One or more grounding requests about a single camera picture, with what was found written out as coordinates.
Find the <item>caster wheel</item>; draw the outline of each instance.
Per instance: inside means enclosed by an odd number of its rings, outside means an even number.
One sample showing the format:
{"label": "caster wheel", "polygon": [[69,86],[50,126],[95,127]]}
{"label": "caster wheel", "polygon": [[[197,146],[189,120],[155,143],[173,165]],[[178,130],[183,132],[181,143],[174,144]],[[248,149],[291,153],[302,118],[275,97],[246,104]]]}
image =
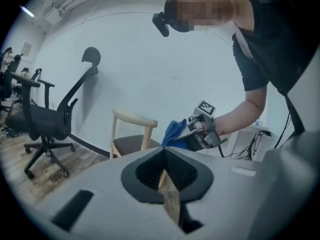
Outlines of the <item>caster wheel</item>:
{"label": "caster wheel", "polygon": [[69,172],[67,170],[62,171],[62,176],[64,178],[68,178],[69,177]]}
{"label": "caster wheel", "polygon": [[32,180],[35,177],[35,175],[31,171],[28,171],[26,175],[30,180]]}

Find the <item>wooden floor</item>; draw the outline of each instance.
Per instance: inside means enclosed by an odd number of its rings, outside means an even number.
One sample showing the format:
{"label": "wooden floor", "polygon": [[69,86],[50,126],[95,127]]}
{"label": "wooden floor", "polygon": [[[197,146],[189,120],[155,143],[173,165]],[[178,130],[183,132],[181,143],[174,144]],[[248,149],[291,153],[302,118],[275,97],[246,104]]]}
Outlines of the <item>wooden floor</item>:
{"label": "wooden floor", "polygon": [[[15,104],[13,113],[19,109],[21,109],[21,105]],[[0,124],[4,122],[5,116],[6,113],[2,111]],[[54,150],[56,157],[68,169],[69,178],[64,178],[61,169],[53,163],[51,158],[43,154],[31,167],[30,170],[34,174],[34,179],[30,180],[24,173],[24,167],[35,150],[31,149],[30,154],[26,153],[24,144],[33,143],[34,141],[31,141],[27,134],[22,134],[16,138],[1,137],[0,142],[1,170],[8,184],[19,200],[34,207],[65,182],[70,181],[89,167],[109,159],[81,146],[70,138],[64,141],[56,140],[56,142],[73,143],[76,149],[75,152],[71,152],[69,147]],[[178,224],[180,216],[179,192],[169,176],[166,177],[166,181],[163,187],[159,189],[159,192],[164,196],[166,212]]]}

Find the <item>brown seat cushion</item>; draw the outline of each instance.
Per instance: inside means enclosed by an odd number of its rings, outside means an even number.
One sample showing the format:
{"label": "brown seat cushion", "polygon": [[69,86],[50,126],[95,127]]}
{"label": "brown seat cushion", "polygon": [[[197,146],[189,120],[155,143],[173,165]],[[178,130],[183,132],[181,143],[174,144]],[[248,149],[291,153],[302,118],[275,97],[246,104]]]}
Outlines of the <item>brown seat cushion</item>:
{"label": "brown seat cushion", "polygon": [[[115,148],[118,150],[121,156],[125,156],[131,154],[133,152],[137,152],[141,150],[143,135],[134,135],[128,136],[123,138],[117,138],[113,141]],[[150,140],[149,148],[156,148],[160,147],[161,144],[154,141],[153,139]]]}

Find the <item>black t-shirt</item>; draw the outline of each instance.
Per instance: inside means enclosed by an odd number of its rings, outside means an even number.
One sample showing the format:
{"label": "black t-shirt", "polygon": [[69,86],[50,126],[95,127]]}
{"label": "black t-shirt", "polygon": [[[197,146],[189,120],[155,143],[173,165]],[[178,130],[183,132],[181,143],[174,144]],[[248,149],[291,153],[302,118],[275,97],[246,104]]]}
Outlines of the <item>black t-shirt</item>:
{"label": "black t-shirt", "polygon": [[254,31],[241,28],[240,31],[254,60],[246,57],[235,35],[232,37],[233,54],[242,74],[244,90],[264,87],[270,81],[285,95],[308,66],[319,43],[319,35],[311,39],[309,26],[301,23],[303,18],[299,18],[299,10],[288,2],[250,2]]}

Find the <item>blue cloth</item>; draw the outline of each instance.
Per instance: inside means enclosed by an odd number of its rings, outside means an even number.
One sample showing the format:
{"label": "blue cloth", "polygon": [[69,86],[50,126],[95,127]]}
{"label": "blue cloth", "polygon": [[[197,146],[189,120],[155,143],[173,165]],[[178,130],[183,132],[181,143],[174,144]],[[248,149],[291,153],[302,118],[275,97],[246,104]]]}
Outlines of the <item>blue cloth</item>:
{"label": "blue cloth", "polygon": [[187,126],[186,119],[183,119],[183,121],[181,122],[171,121],[171,123],[169,124],[169,126],[165,131],[165,135],[164,135],[161,146],[177,147],[177,148],[182,148],[186,150],[187,144],[183,139],[174,140],[180,136],[180,134],[186,128],[186,126]]}

